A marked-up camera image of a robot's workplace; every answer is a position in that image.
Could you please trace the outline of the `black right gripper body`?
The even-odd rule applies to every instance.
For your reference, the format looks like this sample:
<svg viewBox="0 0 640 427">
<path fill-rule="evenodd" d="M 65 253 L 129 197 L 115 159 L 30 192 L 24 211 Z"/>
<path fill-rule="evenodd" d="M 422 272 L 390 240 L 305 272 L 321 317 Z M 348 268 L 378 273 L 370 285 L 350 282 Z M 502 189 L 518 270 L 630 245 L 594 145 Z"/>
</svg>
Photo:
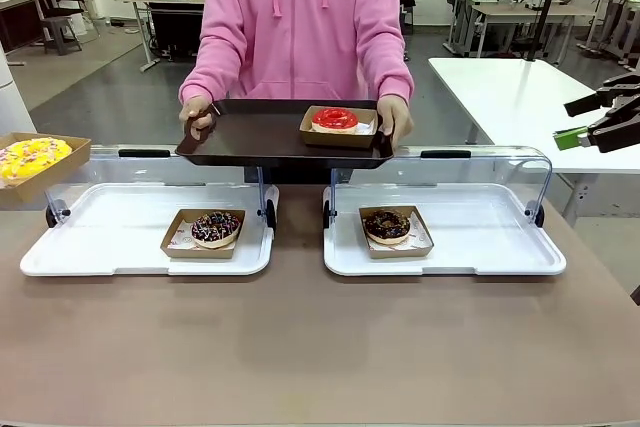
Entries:
<svg viewBox="0 0 640 427">
<path fill-rule="evenodd" d="M 626 148 L 637 145 L 639 143 L 639 97 L 633 97 L 619 107 L 619 114 L 623 120 L 620 134 L 621 146 Z"/>
</svg>

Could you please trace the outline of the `person's left hand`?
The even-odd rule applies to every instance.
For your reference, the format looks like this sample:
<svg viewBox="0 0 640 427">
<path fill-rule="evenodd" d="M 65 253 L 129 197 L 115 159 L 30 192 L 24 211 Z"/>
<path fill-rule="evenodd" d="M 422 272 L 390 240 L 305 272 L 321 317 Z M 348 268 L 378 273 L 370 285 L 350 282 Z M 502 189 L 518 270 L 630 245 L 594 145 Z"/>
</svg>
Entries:
<svg viewBox="0 0 640 427">
<path fill-rule="evenodd" d="M 382 120 L 380 129 L 393 143 L 411 133 L 414 122 L 407 102 L 397 95 L 384 95 L 377 101 L 377 112 Z"/>
</svg>

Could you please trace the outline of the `person's right hand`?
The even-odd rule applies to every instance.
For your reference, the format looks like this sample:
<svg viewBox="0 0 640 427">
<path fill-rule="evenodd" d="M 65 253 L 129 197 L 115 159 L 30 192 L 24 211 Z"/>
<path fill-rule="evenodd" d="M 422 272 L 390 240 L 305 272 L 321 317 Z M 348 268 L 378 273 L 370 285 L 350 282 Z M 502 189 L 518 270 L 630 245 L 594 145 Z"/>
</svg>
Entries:
<svg viewBox="0 0 640 427">
<path fill-rule="evenodd" d="M 211 101 L 202 95 L 194 96 L 183 102 L 179 120 L 185 132 L 200 141 L 214 128 L 217 115 L 213 112 Z"/>
</svg>

